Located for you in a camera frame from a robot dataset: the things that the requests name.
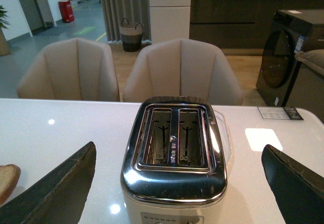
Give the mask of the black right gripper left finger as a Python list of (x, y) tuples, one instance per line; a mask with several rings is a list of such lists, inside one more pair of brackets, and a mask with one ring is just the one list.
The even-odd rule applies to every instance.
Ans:
[(96, 165), (89, 142), (1, 207), (1, 223), (79, 223)]

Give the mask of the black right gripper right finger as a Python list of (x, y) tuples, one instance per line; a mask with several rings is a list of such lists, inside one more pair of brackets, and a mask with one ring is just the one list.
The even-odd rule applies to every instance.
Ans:
[(261, 162), (286, 223), (323, 223), (323, 177), (272, 145)]

